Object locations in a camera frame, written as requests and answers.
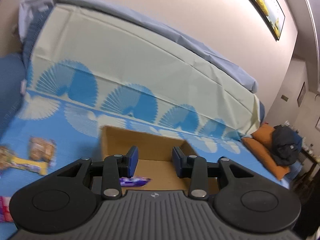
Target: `dark jacket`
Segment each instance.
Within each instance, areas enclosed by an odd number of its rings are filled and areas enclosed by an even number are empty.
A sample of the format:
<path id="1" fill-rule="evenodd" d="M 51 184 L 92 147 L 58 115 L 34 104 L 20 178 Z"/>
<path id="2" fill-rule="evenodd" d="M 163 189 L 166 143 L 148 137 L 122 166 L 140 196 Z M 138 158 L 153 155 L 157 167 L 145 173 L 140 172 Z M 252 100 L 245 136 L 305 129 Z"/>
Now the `dark jacket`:
<path id="1" fill-rule="evenodd" d="M 278 125 L 272 133 L 271 157 L 279 166 L 288 166 L 296 162 L 299 151 L 295 145 L 293 131 L 287 126 Z"/>

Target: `framed painting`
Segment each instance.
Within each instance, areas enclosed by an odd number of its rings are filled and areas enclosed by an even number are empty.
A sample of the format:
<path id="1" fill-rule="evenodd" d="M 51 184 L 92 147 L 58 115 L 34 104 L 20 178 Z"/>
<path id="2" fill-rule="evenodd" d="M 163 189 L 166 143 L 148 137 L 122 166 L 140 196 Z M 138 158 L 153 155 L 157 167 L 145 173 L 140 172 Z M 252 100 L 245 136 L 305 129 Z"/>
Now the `framed painting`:
<path id="1" fill-rule="evenodd" d="M 251 0 L 255 8 L 260 12 L 270 31 L 278 41 L 281 36 L 284 13 L 277 0 Z"/>
<path id="2" fill-rule="evenodd" d="M 316 129 L 320 132 L 320 117 L 319 117 L 318 122 L 316 124 Z"/>
<path id="3" fill-rule="evenodd" d="M 302 88 L 300 90 L 300 94 L 298 96 L 298 99 L 297 99 L 298 107 L 301 106 L 301 103 L 302 103 L 302 100 L 303 100 L 305 94 L 306 94 L 306 83 L 304 82 L 302 85 Z"/>

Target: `purple snack package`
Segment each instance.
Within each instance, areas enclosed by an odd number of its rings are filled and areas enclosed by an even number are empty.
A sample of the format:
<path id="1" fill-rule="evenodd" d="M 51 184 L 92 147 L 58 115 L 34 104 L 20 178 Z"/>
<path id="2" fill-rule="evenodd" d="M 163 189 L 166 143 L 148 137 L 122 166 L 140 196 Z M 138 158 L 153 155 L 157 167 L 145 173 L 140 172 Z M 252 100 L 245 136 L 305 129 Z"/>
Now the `purple snack package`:
<path id="1" fill-rule="evenodd" d="M 132 177 L 132 178 L 120 178 L 121 187 L 142 187 L 146 185 L 151 179 L 143 177 Z"/>

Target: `cardboard box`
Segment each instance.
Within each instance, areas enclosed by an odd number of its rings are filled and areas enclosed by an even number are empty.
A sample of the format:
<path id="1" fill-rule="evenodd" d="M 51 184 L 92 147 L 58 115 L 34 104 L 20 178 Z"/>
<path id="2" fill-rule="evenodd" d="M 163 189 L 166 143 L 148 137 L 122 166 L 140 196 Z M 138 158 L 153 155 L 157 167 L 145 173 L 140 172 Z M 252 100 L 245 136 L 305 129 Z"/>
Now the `cardboard box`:
<path id="1" fill-rule="evenodd" d="M 125 155 L 131 146 L 137 146 L 139 160 L 135 176 L 147 177 L 151 181 L 143 187 L 123 187 L 126 190 L 184 190 L 187 191 L 190 179 L 180 179 L 172 163 L 172 148 L 179 146 L 185 155 L 197 155 L 191 145 L 182 139 L 104 126 L 101 129 L 102 159 L 109 155 Z M 218 190 L 217 180 L 209 178 L 210 194 Z"/>

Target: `snack package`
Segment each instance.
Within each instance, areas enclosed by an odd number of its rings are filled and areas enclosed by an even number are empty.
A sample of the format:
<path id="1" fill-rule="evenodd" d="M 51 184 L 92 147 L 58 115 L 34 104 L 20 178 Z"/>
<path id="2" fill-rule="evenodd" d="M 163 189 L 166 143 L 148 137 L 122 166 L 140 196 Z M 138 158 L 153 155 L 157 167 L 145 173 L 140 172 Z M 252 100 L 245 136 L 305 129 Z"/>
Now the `snack package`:
<path id="1" fill-rule="evenodd" d="M 132 178 L 120 178 L 121 187 L 142 187 L 146 185 L 151 179 L 143 178 L 143 177 L 135 177 Z"/>
<path id="2" fill-rule="evenodd" d="M 57 165 L 57 158 L 55 156 L 52 156 L 51 161 L 48 163 L 49 167 L 55 167 Z"/>
<path id="3" fill-rule="evenodd" d="M 0 223 L 13 222 L 13 219 L 9 212 L 9 202 L 11 197 L 0 196 Z"/>
<path id="4" fill-rule="evenodd" d="M 31 137 L 29 140 L 29 158 L 34 161 L 44 160 L 49 163 L 54 156 L 56 144 L 42 138 Z"/>
<path id="5" fill-rule="evenodd" d="M 5 170 L 11 166 L 14 154 L 5 146 L 0 146 L 0 171 Z"/>
<path id="6" fill-rule="evenodd" d="M 47 175 L 48 164 L 46 162 L 25 160 L 14 156 L 11 161 L 11 167 L 20 170 L 36 172 L 40 175 Z"/>

